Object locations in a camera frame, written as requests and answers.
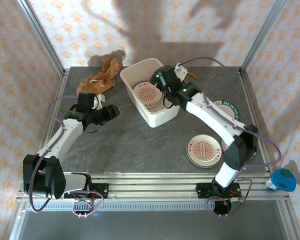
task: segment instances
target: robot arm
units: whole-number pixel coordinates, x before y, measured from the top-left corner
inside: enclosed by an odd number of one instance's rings
[[[232,119],[208,99],[205,102],[204,93],[193,83],[183,84],[187,70],[178,64],[166,65],[157,69],[152,75],[150,82],[163,92],[163,96],[173,105],[197,116],[210,128],[212,128],[229,146],[224,153],[224,163],[220,171],[212,181],[213,192],[217,195],[223,193],[234,181],[237,173],[257,150],[257,138],[220,119],[210,108],[232,121],[235,126],[245,128],[252,132],[258,129],[253,125],[246,126]]]
[[[86,130],[88,125],[102,126],[121,113],[116,105],[102,107],[101,101],[103,100],[103,95],[95,96],[93,93],[80,93],[75,111],[69,111],[64,116],[63,125],[48,144],[38,151],[36,155],[28,154],[24,158],[24,193],[29,194],[31,176],[37,162],[42,157],[43,160],[39,165],[39,171],[35,173],[33,183],[34,196],[59,199],[64,192],[84,189],[87,185],[86,177],[79,174],[70,174],[66,178],[61,162],[74,141]]]

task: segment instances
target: brown stuffed animal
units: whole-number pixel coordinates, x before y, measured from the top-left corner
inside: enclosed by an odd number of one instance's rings
[[[76,90],[77,95],[79,95],[79,93],[92,93],[99,95],[115,85],[115,75],[122,67],[122,62],[117,58],[111,60],[109,57],[104,57],[101,60],[101,63],[101,72],[81,81],[80,86]]]

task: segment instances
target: white plastic container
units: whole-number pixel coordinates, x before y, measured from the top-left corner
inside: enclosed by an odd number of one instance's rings
[[[120,77],[125,83],[128,91],[129,98],[146,123],[152,128],[158,127],[173,119],[178,115],[180,107],[173,106],[172,108],[167,109],[165,108],[163,101],[161,101],[160,104],[155,107],[146,108],[133,91],[133,88],[140,82],[149,81],[155,70],[162,66],[163,64],[158,59],[148,58],[123,69],[120,73]],[[165,100],[165,105],[170,106],[171,103],[168,100]]]

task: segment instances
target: gray stone surface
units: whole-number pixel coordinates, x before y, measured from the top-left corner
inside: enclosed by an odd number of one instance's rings
[[[81,80],[95,75],[100,67],[71,67],[63,95],[75,95]],[[216,74],[208,87],[208,97],[212,101],[227,100],[237,106],[240,121],[252,123],[243,87],[236,67],[189,67],[198,78],[187,76],[188,82],[195,83],[203,90],[205,81]],[[105,104],[115,104],[122,114],[102,126],[98,132],[83,133],[66,154],[62,163],[65,172],[90,173],[217,173],[222,160],[212,168],[201,168],[188,158],[186,146],[198,134],[221,138],[194,115],[180,109],[178,116],[169,122],[151,128],[139,114],[128,97],[125,84],[116,76],[116,85],[106,91]],[[61,101],[58,117],[62,118],[76,103],[75,99]],[[89,126],[86,132],[96,129]],[[258,151],[249,161],[263,163]],[[264,167],[248,168],[250,173],[263,173]]]

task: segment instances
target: patterned wall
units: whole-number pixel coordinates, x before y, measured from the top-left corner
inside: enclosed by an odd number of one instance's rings
[[[38,150],[58,80],[17,0],[1,0],[0,239],[22,180],[22,161]]]
[[[240,66],[275,0],[30,0],[65,68],[96,66],[123,50],[124,65],[194,56]],[[195,66],[210,65],[196,61]]]
[[[300,0],[286,2],[248,75],[282,165],[295,160],[300,171]],[[300,225],[300,186],[290,196]]]

